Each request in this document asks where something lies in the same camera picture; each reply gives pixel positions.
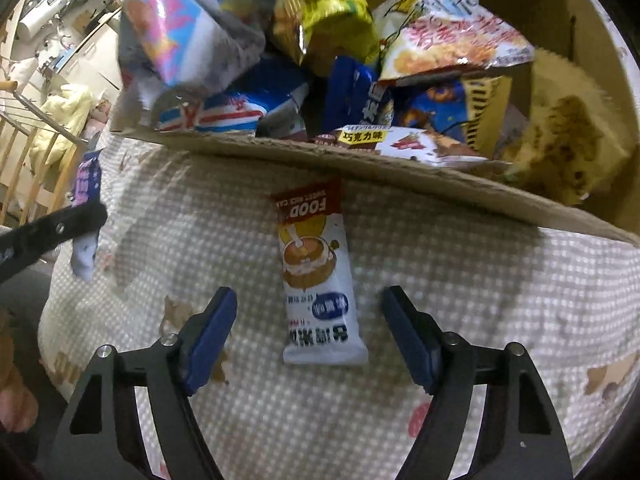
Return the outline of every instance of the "gingham fabric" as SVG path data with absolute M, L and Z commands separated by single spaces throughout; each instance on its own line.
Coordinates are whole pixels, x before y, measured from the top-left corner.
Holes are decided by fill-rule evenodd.
M 548 388 L 578 470 L 621 413 L 638 362 L 604 400 L 585 395 L 587 370 L 640 349 L 640 251 L 540 229 L 463 205 L 346 180 L 344 220 L 365 367 L 284 365 L 288 331 L 269 195 L 327 175 L 206 158 L 103 134 L 100 233 L 94 277 L 75 278 L 60 254 L 40 325 L 49 370 L 71 384 L 104 343 L 151 345 L 166 304 L 200 312 L 215 290 L 238 293 L 222 380 L 191 399 L 226 480 L 391 480 L 429 397 L 415 386 L 380 312 L 384 286 L 404 287 L 444 330 L 503 348 L 525 344 Z M 474 396 L 452 476 L 470 464 L 482 413 Z M 161 471 L 144 392 L 140 420 Z

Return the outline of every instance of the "blue snack package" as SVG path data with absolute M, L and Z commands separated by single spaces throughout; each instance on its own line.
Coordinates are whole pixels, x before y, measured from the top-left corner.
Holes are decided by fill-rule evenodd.
M 329 75 L 322 130 L 330 132 L 347 124 L 376 124 L 381 106 L 390 101 L 374 70 L 348 56 L 335 58 Z
M 469 122 L 466 92 L 459 80 L 437 86 L 398 89 L 393 126 L 433 129 L 458 142 L 466 143 L 461 126 Z
M 308 90 L 304 69 L 283 56 L 264 53 L 258 65 L 224 92 L 161 113 L 156 130 L 252 136 L 259 122 L 270 136 L 270 123 L 281 123 L 284 116 L 297 114 Z
M 78 166 L 76 186 L 74 189 L 73 207 L 78 207 L 89 200 L 100 200 L 100 181 L 102 170 L 98 161 L 98 152 L 87 152 L 82 156 Z M 98 249 L 100 231 L 87 233 L 72 241 L 71 270 L 73 274 L 88 282 L 94 273 L 95 252 Z

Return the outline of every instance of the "snack package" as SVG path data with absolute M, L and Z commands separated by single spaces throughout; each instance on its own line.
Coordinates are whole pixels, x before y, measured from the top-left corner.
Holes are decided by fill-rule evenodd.
M 503 157 L 507 182 L 564 205 L 605 189 L 637 139 L 611 99 L 580 67 L 536 50 L 530 125 Z
M 361 365 L 369 352 L 360 339 L 340 181 L 272 197 L 279 212 L 290 364 Z
M 156 130 L 161 132 L 193 131 L 203 134 L 236 132 L 281 138 L 286 127 L 296 125 L 300 106 L 308 95 L 309 84 L 303 70 L 280 55 L 262 55 L 260 63 L 224 92 L 205 100 L 181 102 L 159 116 Z
M 510 92 L 511 79 L 506 76 L 398 88 L 394 126 L 432 130 L 494 158 Z
M 74 201 L 72 206 L 78 207 L 89 200 L 100 200 L 100 181 L 102 170 L 98 156 L 100 152 L 86 152 L 78 166 Z M 75 276 L 88 282 L 94 275 L 95 251 L 98 249 L 100 231 L 87 233 L 72 241 L 71 270 Z
M 500 174 L 508 164 L 488 160 L 473 148 L 433 130 L 399 126 L 365 126 L 353 124 L 314 138 L 316 144 L 338 146 L 347 150 L 363 150 L 377 155 L 393 156 L 423 162 L 434 168 L 453 168 L 481 174 Z
M 322 130 L 345 124 L 376 124 L 378 113 L 391 97 L 378 84 L 374 70 L 348 56 L 335 58 L 324 100 Z
M 524 36 L 474 0 L 387 0 L 373 15 L 383 43 L 381 82 L 410 85 L 533 59 Z
M 336 56 L 374 65 L 378 38 L 366 0 L 278 0 L 273 41 L 298 65 L 327 77 Z
M 219 93 L 258 63 L 276 0 L 123 0 L 115 124 L 150 125 L 165 94 Z

